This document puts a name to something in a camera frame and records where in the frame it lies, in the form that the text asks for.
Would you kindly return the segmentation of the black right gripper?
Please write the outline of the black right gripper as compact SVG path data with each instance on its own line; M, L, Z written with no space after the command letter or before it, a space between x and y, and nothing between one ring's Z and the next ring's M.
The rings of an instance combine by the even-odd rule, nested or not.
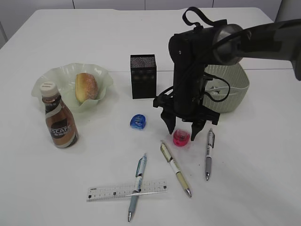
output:
M182 121L191 122L191 141L204 128L206 121L217 125L220 114L203 105L207 95L205 85L212 79L206 75L205 64L194 64L181 67L174 65L173 85L161 92L153 100L155 108L161 107L161 119L172 134L176 125L176 117Z

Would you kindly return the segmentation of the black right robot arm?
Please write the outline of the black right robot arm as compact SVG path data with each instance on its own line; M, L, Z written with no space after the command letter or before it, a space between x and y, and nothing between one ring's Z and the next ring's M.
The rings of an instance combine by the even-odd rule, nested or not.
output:
M301 77L301 22L299 19L259 25L247 29L222 24L173 35L168 44L174 63L173 85L155 97L161 119L173 133L176 119L191 123L191 138L210 121L217 125L219 114L203 105L208 80L214 75L209 65L235 65L243 58L285 60L292 64L295 77Z

